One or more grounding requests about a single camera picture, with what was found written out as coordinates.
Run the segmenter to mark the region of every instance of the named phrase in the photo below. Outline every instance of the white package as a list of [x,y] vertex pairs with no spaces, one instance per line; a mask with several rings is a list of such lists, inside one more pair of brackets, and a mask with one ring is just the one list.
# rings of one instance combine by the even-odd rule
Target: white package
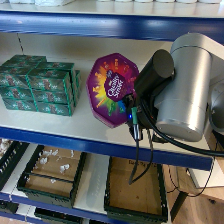
[[34,4],[35,0],[9,0],[12,4],[22,3],[22,4]]
[[0,0],[0,3],[8,3],[9,0]]
[[60,6],[66,5],[74,0],[35,0],[35,5],[38,6]]

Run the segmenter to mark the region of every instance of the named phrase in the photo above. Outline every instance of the lower shelf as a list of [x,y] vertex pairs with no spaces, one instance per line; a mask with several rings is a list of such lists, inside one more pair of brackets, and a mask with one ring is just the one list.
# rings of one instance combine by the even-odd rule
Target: lower shelf
[[[109,156],[97,154],[87,155],[73,209],[32,201],[28,199],[23,192],[18,191],[16,188],[17,181],[25,169],[27,162],[31,158],[36,146],[37,145],[35,144],[29,145],[5,187],[2,189],[0,199],[4,198],[3,200],[12,201],[19,204],[31,205],[106,223],[125,224],[125,222],[109,219],[103,207]],[[28,219],[29,218],[29,222],[33,222],[33,216],[28,216]]]

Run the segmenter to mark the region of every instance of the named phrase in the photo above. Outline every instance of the green box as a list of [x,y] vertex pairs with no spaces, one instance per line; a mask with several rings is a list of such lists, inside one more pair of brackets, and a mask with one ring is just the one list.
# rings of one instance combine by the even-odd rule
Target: green box
[[16,86],[29,88],[26,75],[31,70],[28,68],[0,67],[0,86]]
[[33,98],[45,103],[68,104],[73,100],[72,89],[66,92],[52,92],[32,89]]
[[13,67],[13,68],[35,68],[39,62],[30,62],[30,61],[14,61],[8,60],[2,66],[4,67]]
[[75,70],[75,79],[76,79],[76,85],[77,87],[80,87],[81,85],[81,73],[80,70]]
[[63,116],[72,116],[75,106],[72,100],[69,104],[43,103],[36,102],[39,112],[48,114],[57,114]]
[[3,98],[3,102],[8,110],[37,111],[33,100],[15,100]]
[[0,86],[0,94],[2,98],[33,100],[32,93],[29,89],[19,87]]
[[46,56],[33,56],[33,55],[14,55],[10,61],[29,61],[29,62],[46,62]]
[[70,82],[76,81],[75,64],[63,62],[40,62],[37,66],[38,69],[54,69],[69,72]]
[[32,89],[64,91],[71,88],[69,73],[58,70],[33,69],[28,74],[29,86]]

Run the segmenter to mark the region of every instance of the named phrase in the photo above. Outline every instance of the wire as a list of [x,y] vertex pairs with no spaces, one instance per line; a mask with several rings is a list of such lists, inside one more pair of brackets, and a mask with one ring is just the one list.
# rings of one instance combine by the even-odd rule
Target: wire
[[133,170],[131,172],[131,176],[129,178],[129,185],[133,184],[134,182],[136,182],[137,180],[139,180],[142,176],[144,176],[147,171],[149,170],[151,164],[152,164],[152,160],[153,160],[153,143],[152,143],[152,138],[151,138],[151,134],[150,134],[150,131],[149,129],[147,129],[147,134],[148,134],[148,139],[149,139],[149,144],[150,144],[150,148],[151,148],[151,156],[150,156],[150,161],[146,167],[146,169],[138,176],[136,177],[134,180],[134,175],[137,171],[137,166],[138,166],[138,158],[139,158],[139,142],[138,142],[138,145],[137,145],[137,141],[136,141],[136,160],[135,160],[135,165],[133,167]]
[[167,193],[167,194],[172,193],[172,192],[174,192],[176,189],[177,189],[177,188],[175,187],[172,191],[168,191],[168,192],[166,192],[166,193]]
[[200,149],[197,147],[189,146],[186,144],[183,144],[181,142],[178,142],[170,137],[168,137],[166,134],[160,132],[158,128],[154,125],[153,121],[150,118],[150,115],[148,114],[146,110],[145,103],[142,99],[140,99],[140,106],[142,108],[142,112],[145,114],[145,117],[147,121],[149,122],[150,126],[152,129],[162,138],[164,138],[166,141],[170,142],[173,145],[176,145],[177,147],[180,147],[182,149],[185,149],[190,152],[206,155],[206,156],[215,156],[215,157],[224,157],[224,152],[217,152],[217,151],[211,151],[211,150],[205,150],[205,149]]
[[129,185],[131,185],[132,183],[134,183],[133,177],[137,171],[137,167],[138,167],[138,158],[139,158],[139,140],[136,140],[136,157],[135,157],[135,165],[132,169],[131,175],[129,177]]
[[[216,149],[217,149],[217,145],[218,145],[218,140],[216,140],[215,151],[216,151]],[[211,166],[211,169],[210,169],[210,174],[209,174],[208,179],[207,179],[207,181],[206,181],[206,183],[205,183],[205,186],[203,187],[203,189],[201,190],[201,192],[199,192],[199,193],[196,194],[196,195],[189,195],[189,194],[183,192],[183,193],[187,194],[187,197],[195,198],[195,197],[198,197],[199,195],[201,195],[201,194],[204,192],[205,188],[206,188],[207,185],[208,185],[208,182],[209,182],[209,180],[210,180],[210,177],[211,177],[211,175],[212,175],[212,171],[213,171],[214,163],[215,163],[215,157],[213,158],[213,163],[212,163],[212,166]],[[170,180],[171,180],[171,182],[172,182],[172,184],[173,184],[173,186],[174,186],[174,189],[173,189],[172,191],[167,192],[167,193],[171,193],[171,192],[173,192],[173,191],[175,191],[175,190],[178,190],[178,191],[180,192],[180,190],[178,189],[178,187],[177,187],[177,186],[174,184],[174,182],[173,182],[173,179],[172,179],[172,177],[171,177],[171,173],[170,173],[170,167],[169,167],[169,174],[170,174]]]

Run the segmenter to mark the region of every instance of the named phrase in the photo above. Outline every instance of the metal shelving unit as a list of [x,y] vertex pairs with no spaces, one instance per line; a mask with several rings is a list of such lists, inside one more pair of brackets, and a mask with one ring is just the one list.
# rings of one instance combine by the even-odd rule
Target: metal shelving unit
[[[153,2],[145,3],[143,7],[143,4],[137,2],[76,0],[63,7],[37,7],[26,4],[0,5],[0,32],[7,33],[174,41],[188,32],[198,32],[219,43],[224,43],[223,23],[223,3],[181,4],[175,2],[164,4]],[[102,174],[104,179],[108,155],[134,159],[135,142],[129,135],[127,126],[122,125],[115,130],[109,129],[92,116],[85,91],[87,75],[87,73],[82,75],[81,99],[72,118],[33,112],[7,111],[0,99],[0,114],[4,118],[0,119],[0,137],[101,154],[92,156],[99,157],[104,161],[102,164],[100,163],[104,167],[100,169],[104,172]],[[140,144],[140,160],[149,161],[150,149],[147,138],[145,137]],[[200,142],[190,143],[190,145],[209,150],[204,137]],[[94,189],[86,189],[90,183],[85,183],[83,190],[79,191],[74,209],[31,201],[18,192],[15,187],[16,182],[32,154],[32,147],[35,145],[30,145],[30,150],[23,156],[4,189],[0,192],[0,199],[108,223],[122,223],[107,218],[102,206],[103,185],[100,197],[88,198],[88,200],[96,200],[95,204],[92,202],[93,207],[89,207],[87,204],[82,204],[83,197],[86,196],[88,190],[92,190],[94,193]],[[153,161],[156,163],[203,170],[210,169],[212,161],[210,157],[187,152],[170,144],[155,143],[154,147]],[[83,181],[90,181],[90,170],[85,170],[83,176],[85,177]],[[30,210],[30,215],[27,217],[16,214],[10,218],[24,220],[26,217],[28,222],[43,223],[40,220],[35,220],[31,213]]]
[[199,32],[223,43],[222,4],[100,3],[77,0],[63,7],[0,6],[0,31],[174,41]]
[[[35,144],[29,145],[27,151],[25,152],[24,156],[16,166],[10,179],[2,189],[0,193],[0,199],[2,200],[4,199],[6,201],[12,201],[14,203],[48,209],[51,211],[61,212],[78,217],[83,217],[87,219],[94,219],[111,224],[126,224],[125,222],[109,219],[107,217],[106,212],[104,211],[103,203],[106,188],[109,156],[88,154],[82,172],[82,177],[79,183],[80,187],[78,189],[73,209],[33,201],[28,199],[23,192],[18,191],[16,188],[17,181],[21,173],[25,169],[27,162],[31,158],[36,146],[37,145]],[[35,218],[35,216],[34,215],[31,216],[30,222],[32,222],[32,218]]]

